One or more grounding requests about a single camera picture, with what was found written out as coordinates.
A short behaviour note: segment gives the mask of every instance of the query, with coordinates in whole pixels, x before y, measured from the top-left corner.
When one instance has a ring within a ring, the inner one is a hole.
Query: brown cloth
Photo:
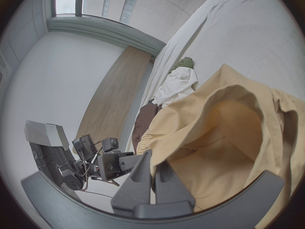
[[[152,176],[158,164],[169,161],[195,197],[195,212],[231,198],[264,170],[280,176],[285,185],[260,229],[287,204],[304,173],[304,133],[304,101],[224,64],[192,94],[158,113],[137,153],[152,149]]]
[[[132,145],[135,150],[135,155],[137,154],[137,145],[141,141],[141,137],[144,132],[147,131],[151,121],[156,116],[156,114],[162,109],[162,105],[159,107],[156,104],[149,103],[140,108],[140,112],[135,120],[135,127],[132,132]]]

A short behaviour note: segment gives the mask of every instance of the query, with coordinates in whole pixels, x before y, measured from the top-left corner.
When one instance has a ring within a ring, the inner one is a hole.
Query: pile of clothes
[[[165,82],[154,94],[154,98],[140,109],[132,132],[132,144],[135,150],[141,137],[147,131],[155,115],[166,105],[193,93],[192,85],[197,77],[193,70],[193,59],[185,57],[172,67]]]

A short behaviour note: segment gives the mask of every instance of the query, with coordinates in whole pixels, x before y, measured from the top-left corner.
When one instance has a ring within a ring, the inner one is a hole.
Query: green garment
[[[187,67],[187,68],[191,68],[191,69],[192,69],[192,68],[193,68],[193,59],[190,58],[190,57],[185,57],[184,59],[181,59],[181,60],[177,63],[176,66],[170,68],[169,74],[170,74],[173,70],[177,69],[178,67]]]

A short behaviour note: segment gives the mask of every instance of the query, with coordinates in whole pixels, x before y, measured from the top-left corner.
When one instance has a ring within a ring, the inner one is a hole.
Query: brown garment
[[[261,229],[287,204],[305,171],[304,133],[304,101],[224,64],[153,119],[137,153],[152,149],[152,176],[169,161],[195,197],[195,212],[231,198],[264,170],[280,176],[285,185],[256,226]]]
[[[152,103],[144,105],[142,108],[140,108],[140,112],[135,120],[135,127],[132,132],[132,145],[135,150],[135,155],[137,154],[137,145],[141,141],[142,135],[147,131],[151,121],[161,109],[162,105],[158,107],[156,104]]]

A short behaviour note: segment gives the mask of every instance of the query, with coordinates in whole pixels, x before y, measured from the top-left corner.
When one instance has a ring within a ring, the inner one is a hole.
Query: white fabric surface
[[[197,89],[223,63],[252,80],[305,100],[305,42],[281,0],[207,0],[157,56],[141,107],[167,73],[191,57]],[[133,151],[131,136],[127,151]]]
[[[194,91],[192,85],[197,81],[196,73],[193,69],[178,67],[166,77],[165,82],[158,88],[153,95],[154,100],[152,103],[158,106],[162,105],[162,108],[164,108],[173,101],[191,94]]]

